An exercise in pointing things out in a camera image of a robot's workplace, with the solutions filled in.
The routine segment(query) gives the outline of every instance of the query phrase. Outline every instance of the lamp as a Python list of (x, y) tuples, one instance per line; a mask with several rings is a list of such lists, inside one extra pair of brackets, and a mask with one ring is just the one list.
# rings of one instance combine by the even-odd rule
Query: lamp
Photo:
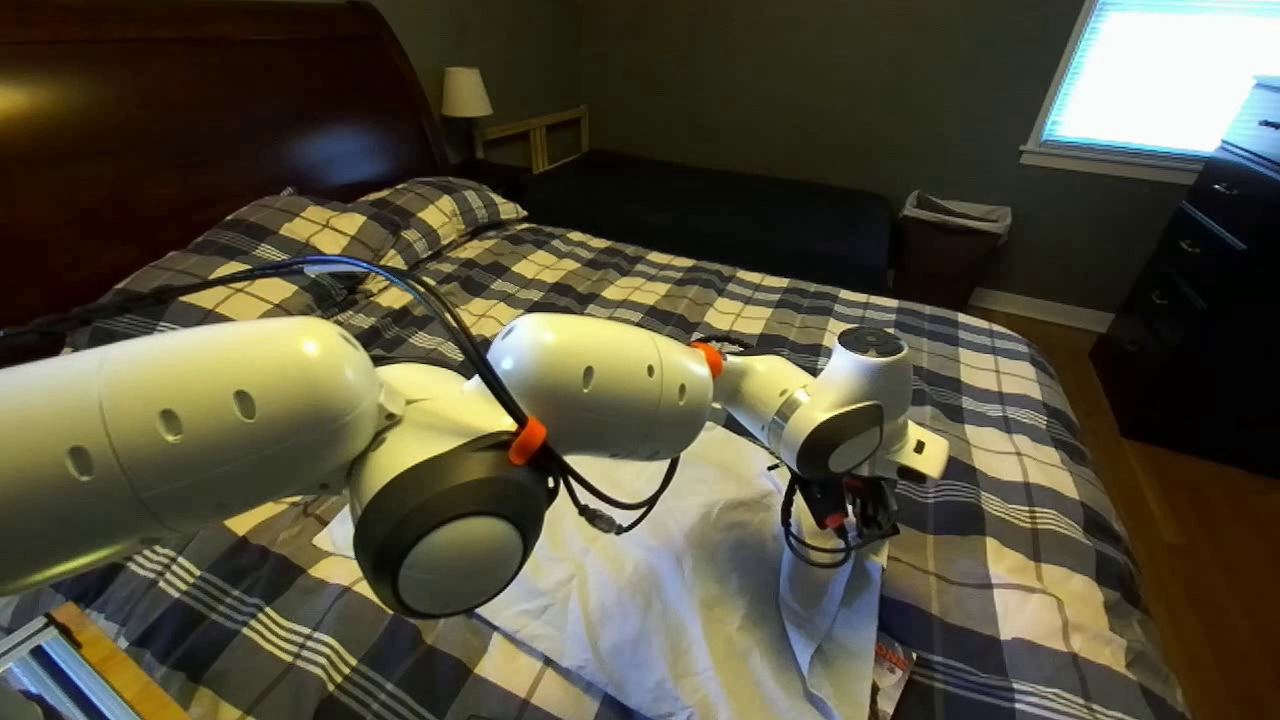
[(478, 160), (478, 156), (482, 156), (482, 146), (478, 146), (476, 122), (491, 117), (491, 99), (486, 99), (486, 90), (482, 90), (478, 70), (458, 70), (458, 65), (454, 65), (454, 70), (442, 70), (442, 105), (439, 105), (439, 117), (466, 125), (465, 166), (466, 166), (466, 160)]

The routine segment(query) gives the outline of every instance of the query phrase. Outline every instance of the window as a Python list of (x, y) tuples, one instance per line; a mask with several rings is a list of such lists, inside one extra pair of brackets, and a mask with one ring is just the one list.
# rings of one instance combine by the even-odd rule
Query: window
[(1280, 76), (1280, 0), (1083, 0), (1023, 160), (1188, 180), (1255, 76)]

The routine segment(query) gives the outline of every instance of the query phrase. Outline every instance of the pillow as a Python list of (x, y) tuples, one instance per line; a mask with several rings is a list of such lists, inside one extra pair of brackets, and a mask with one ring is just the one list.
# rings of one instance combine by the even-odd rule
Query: pillow
[(232, 277), (250, 268), (255, 259), (232, 259), (232, 257), (208, 257), (208, 254), (168, 254), (126, 281), (118, 281), (101, 306), (126, 306), (113, 307), (103, 321), (82, 325), (67, 338), (67, 348), (92, 348), (92, 345), (116, 345), (126, 338), (150, 338), (170, 327), (197, 327), (197, 325), (218, 325), (218, 321), (259, 321), (259, 317), (339, 317), (357, 306), (353, 284), (337, 277), (303, 277), (303, 281), (247, 281), (247, 284), (224, 284), (189, 293), (175, 302), (147, 306), (143, 296), (150, 287), (178, 287), (200, 284), (210, 277)]
[(491, 190), (458, 176), (416, 176), (357, 199), (367, 222), (389, 229), (408, 254), (408, 268), (439, 250), (466, 242), (491, 224), (524, 222), (526, 213)]
[(237, 259), (286, 259), (286, 257), (358, 257), (367, 265), (408, 268), (413, 243), (374, 224), (358, 205), (313, 198), (265, 198), (208, 231), (189, 254)]

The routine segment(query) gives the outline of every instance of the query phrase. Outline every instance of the black cable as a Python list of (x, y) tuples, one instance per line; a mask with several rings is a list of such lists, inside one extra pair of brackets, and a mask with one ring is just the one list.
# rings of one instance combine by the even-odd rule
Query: black cable
[(611, 520), (607, 513), (598, 513), (598, 507), (593, 507), (593, 503), (585, 503), (578, 498), (576, 498), (576, 490), (593, 490), (585, 478), (563, 478), (563, 494), (567, 494), (567, 499), (570, 499), (570, 507), (593, 523), (593, 528), (598, 528), (598, 533), (607, 533), (607, 536), (626, 536), (632, 528), (639, 528), (643, 520), (648, 520), (648, 513), (663, 499), (663, 494), (670, 490), (670, 481), (674, 481), (674, 468), (679, 468), (679, 456), (670, 456), (667, 461), (667, 468), (663, 468), (663, 481), (643, 498), (643, 499), (617, 499), (617, 498), (598, 498), (605, 503), (611, 503), (611, 507), (626, 507), (626, 513), (637, 513), (626, 523), (621, 523), (621, 520)]
[(780, 499), (780, 533), (782, 533), (782, 546), (790, 557), (799, 557), (802, 563), (810, 567), (838, 567), (852, 562), (854, 546), (846, 541), (846, 533), (834, 533), (838, 536), (838, 550), (825, 550), (825, 546), (809, 546), (797, 528), (790, 528), (790, 513), (797, 513), (797, 494), (799, 494), (802, 481), (788, 481), (782, 490), (782, 499)]
[(436, 311), (436, 321), (442, 325), (442, 331), (452, 338), (452, 345), (465, 353), (465, 360), (470, 364), (470, 374), (482, 379), (482, 387), (491, 392), (491, 400), (515, 421), (515, 429), (526, 424), (526, 412), (519, 410), (519, 400), (507, 392), (507, 386), (491, 374), (478, 340), (466, 331), (466, 325), (452, 311), (452, 306), (439, 296), (436, 284), (422, 284), (421, 277), (408, 274), (392, 274), (382, 265), (367, 265), (357, 257), (301, 257), (303, 268), (321, 268), (321, 274), (362, 274), (362, 277), (381, 277), (389, 284), (394, 284), (400, 293), (408, 293), (413, 302), (427, 306)]
[(622, 507), (622, 513), (639, 513), (648, 499), (617, 499), (607, 498), (598, 483), (593, 483), (585, 471), (576, 471), (559, 452), (556, 452), (556, 471), (570, 478), (586, 498), (595, 498), (598, 503)]

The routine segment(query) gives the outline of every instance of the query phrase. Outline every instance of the plaid bedspread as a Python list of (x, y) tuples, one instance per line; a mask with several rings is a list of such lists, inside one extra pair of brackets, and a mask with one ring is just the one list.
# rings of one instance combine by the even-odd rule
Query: plaid bedspread
[[(740, 338), (815, 374), (838, 327), (896, 327), (917, 360), (910, 416), (952, 439), (939, 483), (900, 483), (905, 533), (886, 546), (880, 620), (917, 651), (900, 716), (1185, 716), (1070, 410), (1008, 327), (539, 229), (465, 180), (357, 205), (269, 198), (116, 296), (317, 254), (427, 277), (476, 338), (519, 311), (586, 311), (679, 340)], [(290, 311), (339, 321), (374, 360), (458, 364), (436, 321), (381, 281), (215, 287), (77, 345)], [(191, 716), (643, 716), (476, 618), (389, 618), (353, 562), (313, 546), (337, 507), (276, 499), (150, 546), (23, 595), (10, 623), (57, 600), (92, 607)]]

